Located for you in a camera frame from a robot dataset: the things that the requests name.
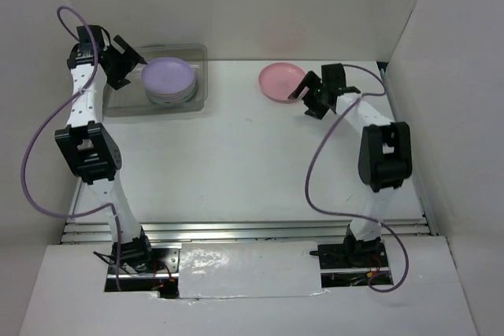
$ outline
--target red wire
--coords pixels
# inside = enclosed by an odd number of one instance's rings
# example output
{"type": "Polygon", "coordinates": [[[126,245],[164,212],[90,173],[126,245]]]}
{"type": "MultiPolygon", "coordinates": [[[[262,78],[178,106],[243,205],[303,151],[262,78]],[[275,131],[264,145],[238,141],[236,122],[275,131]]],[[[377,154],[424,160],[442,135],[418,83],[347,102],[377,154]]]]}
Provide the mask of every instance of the red wire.
{"type": "Polygon", "coordinates": [[[166,267],[166,271],[168,272],[168,277],[170,279],[170,281],[173,281],[173,278],[172,278],[172,273],[170,272],[169,268],[168,268],[168,265],[165,264],[165,267],[166,267]]]}
{"type": "Polygon", "coordinates": [[[381,260],[378,257],[374,256],[374,255],[372,256],[372,258],[375,259],[376,261],[378,261],[378,269],[377,269],[377,271],[380,271],[380,269],[381,269],[381,260]]]}

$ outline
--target pink plate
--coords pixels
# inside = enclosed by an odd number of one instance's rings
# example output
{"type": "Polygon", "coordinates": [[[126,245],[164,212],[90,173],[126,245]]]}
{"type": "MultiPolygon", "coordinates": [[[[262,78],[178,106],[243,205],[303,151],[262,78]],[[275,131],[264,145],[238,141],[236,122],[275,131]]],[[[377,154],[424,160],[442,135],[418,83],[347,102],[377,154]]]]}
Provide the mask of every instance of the pink plate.
{"type": "Polygon", "coordinates": [[[286,62],[273,63],[264,67],[259,74],[259,87],[263,94],[276,102],[293,102],[289,100],[289,95],[304,77],[305,72],[296,65],[286,62]]]}

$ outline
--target white cardboard panel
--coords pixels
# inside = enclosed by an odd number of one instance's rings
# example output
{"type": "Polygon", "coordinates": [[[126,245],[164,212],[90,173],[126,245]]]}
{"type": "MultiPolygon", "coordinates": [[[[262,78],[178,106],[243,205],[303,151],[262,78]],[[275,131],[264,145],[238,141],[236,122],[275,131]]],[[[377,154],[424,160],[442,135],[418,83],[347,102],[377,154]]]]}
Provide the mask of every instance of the white cardboard panel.
{"type": "Polygon", "coordinates": [[[481,336],[502,334],[504,0],[418,0],[387,68],[481,336]]]}
{"type": "Polygon", "coordinates": [[[202,43],[211,59],[387,61],[415,0],[71,0],[133,45],[202,43]]]}
{"type": "Polygon", "coordinates": [[[187,243],[181,298],[308,297],[322,293],[316,242],[187,243]]]}
{"type": "MultiPolygon", "coordinates": [[[[109,246],[50,246],[21,336],[476,336],[446,240],[403,241],[411,276],[392,294],[351,287],[331,288],[313,297],[198,301],[160,300],[153,293],[104,293],[107,267],[92,251],[108,253],[109,246]]],[[[388,238],[387,251],[392,275],[398,279],[404,268],[401,250],[388,238]]]]}

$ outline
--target stack of plates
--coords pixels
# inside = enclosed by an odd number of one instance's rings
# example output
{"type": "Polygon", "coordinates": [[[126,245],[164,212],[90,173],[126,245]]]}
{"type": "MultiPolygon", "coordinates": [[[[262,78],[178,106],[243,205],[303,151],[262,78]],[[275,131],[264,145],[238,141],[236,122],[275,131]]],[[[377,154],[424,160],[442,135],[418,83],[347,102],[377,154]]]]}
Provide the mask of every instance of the stack of plates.
{"type": "Polygon", "coordinates": [[[186,102],[196,93],[196,73],[178,58],[157,58],[142,70],[147,97],[156,104],[186,102]]]}

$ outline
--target white table surface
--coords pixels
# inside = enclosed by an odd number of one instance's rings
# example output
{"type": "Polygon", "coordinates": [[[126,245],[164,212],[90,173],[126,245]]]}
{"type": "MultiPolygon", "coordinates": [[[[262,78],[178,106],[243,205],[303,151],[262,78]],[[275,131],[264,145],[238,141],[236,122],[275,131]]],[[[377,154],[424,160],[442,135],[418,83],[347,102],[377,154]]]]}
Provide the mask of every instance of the white table surface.
{"type": "MultiPolygon", "coordinates": [[[[111,118],[105,126],[123,155],[120,171],[129,204],[143,223],[326,220],[306,204],[303,188],[315,149],[336,115],[315,120],[298,104],[262,94],[259,72],[271,61],[209,62],[209,97],[198,113],[111,118]]],[[[334,62],[292,62],[321,74],[334,62]]],[[[378,74],[375,62],[348,62],[378,74]]],[[[347,84],[380,91],[374,78],[346,69],[347,84]]],[[[369,102],[392,117],[388,101],[369,102]]],[[[360,136],[342,123],[313,172],[311,193],[323,209],[359,212],[366,190],[358,177],[360,136]]],[[[84,189],[81,212],[98,205],[84,189]]],[[[389,220],[419,220],[421,207],[410,180],[391,203],[389,220]]],[[[96,214],[79,223],[103,223],[96,214]]]]}
{"type": "MultiPolygon", "coordinates": [[[[476,336],[446,239],[403,241],[409,277],[391,294],[363,286],[331,288],[314,297],[199,301],[104,293],[107,267],[92,251],[108,253],[110,246],[49,246],[20,334],[476,336]]],[[[395,241],[386,243],[398,280],[404,259],[395,241]]]]}

